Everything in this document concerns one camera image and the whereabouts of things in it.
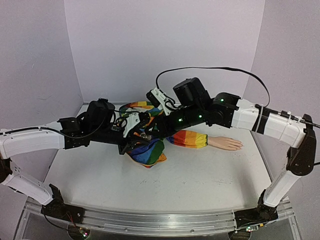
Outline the small nail polish bottle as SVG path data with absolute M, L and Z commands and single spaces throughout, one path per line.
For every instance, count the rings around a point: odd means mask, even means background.
M 152 137 L 150 135 L 146 134 L 145 132 L 142 132 L 140 134 L 140 137 L 145 139 L 145 140 L 148 140 L 148 141 L 150 141 L 152 139 Z

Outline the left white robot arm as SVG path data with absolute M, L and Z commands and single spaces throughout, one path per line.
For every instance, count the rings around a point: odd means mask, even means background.
M 117 110 L 107 99 L 92 101 L 77 117 L 61 118 L 56 122 L 0 132 L 0 182 L 41 204 L 46 217 L 83 222 L 85 210 L 66 204 L 60 190 L 29 174 L 23 173 L 12 157 L 42 151 L 87 147 L 90 142 L 118 146 L 119 154 L 133 150 L 147 140 L 135 135 L 150 120 L 147 112 Z

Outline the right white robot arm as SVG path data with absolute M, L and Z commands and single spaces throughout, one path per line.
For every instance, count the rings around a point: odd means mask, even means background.
M 290 112 L 272 110 L 226 92 L 211 98 L 196 77 L 177 84 L 174 92 L 180 107 L 173 107 L 159 88 L 146 94 L 152 105 L 163 111 L 147 127 L 148 134 L 165 138 L 205 123 L 249 130 L 289 145 L 285 169 L 261 193 L 257 206 L 234 214 L 238 229 L 275 221 L 280 201 L 299 178 L 310 174 L 314 168 L 317 139 L 312 118 L 307 114 L 299 117 Z

